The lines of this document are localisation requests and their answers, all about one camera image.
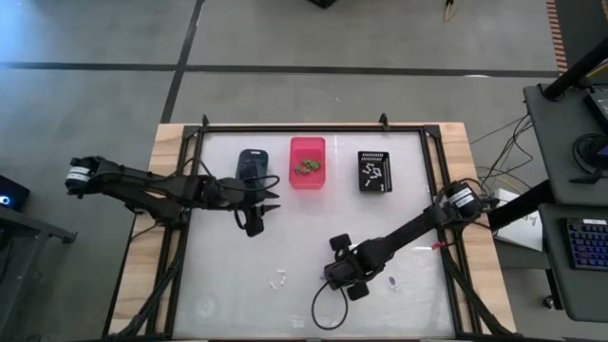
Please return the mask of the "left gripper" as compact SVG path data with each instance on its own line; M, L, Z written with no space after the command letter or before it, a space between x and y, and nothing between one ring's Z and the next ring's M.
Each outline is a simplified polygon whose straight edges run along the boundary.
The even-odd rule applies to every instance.
M263 216L268 212L275 210L280 207L279 204L271 205L260 205L257 203L260 200L278 199L279 195L269 190L260 191L258 189L258 182L246 182L245 183L245 196L244 196L244 214L246 217L245 231L247 236L253 238L264 231Z

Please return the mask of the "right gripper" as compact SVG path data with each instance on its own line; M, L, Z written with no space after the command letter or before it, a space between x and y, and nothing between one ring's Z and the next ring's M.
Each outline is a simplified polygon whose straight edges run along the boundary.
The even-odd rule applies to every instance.
M348 234L331 238L331 248L334 255L339 256L339 260L343 263L339 280L343 285L353 284L347 289L347 294L351 301L356 301L370 293L366 282L375 278L375 271L364 267L357 256L357 249L350 250L351 245L352 242Z

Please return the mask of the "dark teal plastic bin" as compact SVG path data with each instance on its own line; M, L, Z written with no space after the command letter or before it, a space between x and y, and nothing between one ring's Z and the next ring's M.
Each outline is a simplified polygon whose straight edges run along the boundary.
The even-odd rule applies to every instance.
M263 183L268 172L269 155L265 150L244 149L237 161L236 177L240 180L253 180Z

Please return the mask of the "pink plastic bin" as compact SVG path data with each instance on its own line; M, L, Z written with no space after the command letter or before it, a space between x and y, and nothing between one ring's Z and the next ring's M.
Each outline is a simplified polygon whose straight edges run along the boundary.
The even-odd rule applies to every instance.
M320 163L320 168L313 170L303 161ZM295 167L310 168L311 174L296 174ZM326 181L326 141L321 137L294 137L290 145L289 182L294 189L319 190Z

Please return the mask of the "black slotted plastic basket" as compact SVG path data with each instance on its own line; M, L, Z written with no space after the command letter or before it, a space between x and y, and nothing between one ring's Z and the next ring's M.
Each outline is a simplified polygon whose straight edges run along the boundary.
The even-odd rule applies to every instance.
M357 153L358 161L358 184L361 192L371 193L387 193L392 191L392 179L390 172L390 154L388 152L377 152L377 151L359 151ZM371 179L374 173L374 168L370 169L369 174L365 174L362 171L367 167L369 163L375 164L375 168L382 170L383 180ZM367 180L370 180L370 185L365 186Z

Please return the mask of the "grey desk with keyboard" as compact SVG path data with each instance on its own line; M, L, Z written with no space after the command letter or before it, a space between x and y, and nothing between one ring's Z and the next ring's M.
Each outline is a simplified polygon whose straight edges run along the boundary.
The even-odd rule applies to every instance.
M543 244L548 254L556 308L575 321L608 323L608 268L575 269L567 240L567 219L608 223L608 208L541 204Z

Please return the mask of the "grey desk with pole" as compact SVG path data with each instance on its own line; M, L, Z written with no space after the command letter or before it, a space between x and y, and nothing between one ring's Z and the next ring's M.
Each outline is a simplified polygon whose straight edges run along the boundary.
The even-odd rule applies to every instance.
M583 101L586 92L570 89L561 100L552 102L534 85L525 87L523 96L555 201L567 205L608 206L608 178L595 184L571 182L585 175L573 157L573 143L584 134L601 132Z

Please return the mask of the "black computer keyboard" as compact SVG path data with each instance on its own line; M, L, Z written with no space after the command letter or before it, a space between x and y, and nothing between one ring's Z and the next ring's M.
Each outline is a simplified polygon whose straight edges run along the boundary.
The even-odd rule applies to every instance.
M566 218L565 234L573 269L608 273L608 220Z

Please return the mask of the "black box with blue light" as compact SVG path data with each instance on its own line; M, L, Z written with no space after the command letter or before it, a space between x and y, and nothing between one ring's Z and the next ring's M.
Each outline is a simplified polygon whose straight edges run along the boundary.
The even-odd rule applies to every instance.
M0 176L0 206L21 212L30 191L23 185Z

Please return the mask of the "grey metal side cart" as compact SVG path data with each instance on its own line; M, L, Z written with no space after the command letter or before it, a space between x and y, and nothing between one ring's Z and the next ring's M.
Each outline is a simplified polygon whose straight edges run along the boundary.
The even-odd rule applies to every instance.
M0 230L7 238L0 248L0 342L9 342L25 286L50 238L73 243L77 234L0 207Z

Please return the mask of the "black round monitor stand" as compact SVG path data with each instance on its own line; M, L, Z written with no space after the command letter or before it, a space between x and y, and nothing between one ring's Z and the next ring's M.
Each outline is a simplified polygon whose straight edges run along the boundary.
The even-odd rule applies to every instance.
M571 179L577 184L596 184L608 179L608 135L584 134L572 145L572 156L584 176Z

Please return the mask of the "black pole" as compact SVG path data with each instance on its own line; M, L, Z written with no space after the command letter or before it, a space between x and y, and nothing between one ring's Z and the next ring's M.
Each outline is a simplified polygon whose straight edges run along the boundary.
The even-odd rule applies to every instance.
M605 63L608 63L608 37L601 40L552 84L546 87L540 86L542 96L546 100L555 102L570 87L599 72Z

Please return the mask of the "computer monitor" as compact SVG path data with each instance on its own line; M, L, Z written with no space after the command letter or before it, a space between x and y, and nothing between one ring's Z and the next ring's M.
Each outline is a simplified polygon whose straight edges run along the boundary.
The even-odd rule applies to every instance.
M584 102L600 129L608 135L608 90L592 88L585 96Z

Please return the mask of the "black orange-striped floor mat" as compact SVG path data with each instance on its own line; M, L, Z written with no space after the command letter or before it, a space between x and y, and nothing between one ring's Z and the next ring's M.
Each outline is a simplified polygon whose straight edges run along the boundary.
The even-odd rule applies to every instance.
M558 73L608 38L608 0L544 0Z

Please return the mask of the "slanted black post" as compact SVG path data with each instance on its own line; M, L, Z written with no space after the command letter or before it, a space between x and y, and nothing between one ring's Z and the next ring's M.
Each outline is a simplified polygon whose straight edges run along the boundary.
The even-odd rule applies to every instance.
M495 232L515 220L536 212L544 203L554 203L555 197L549 180L532 187L525 193L487 214L490 230Z

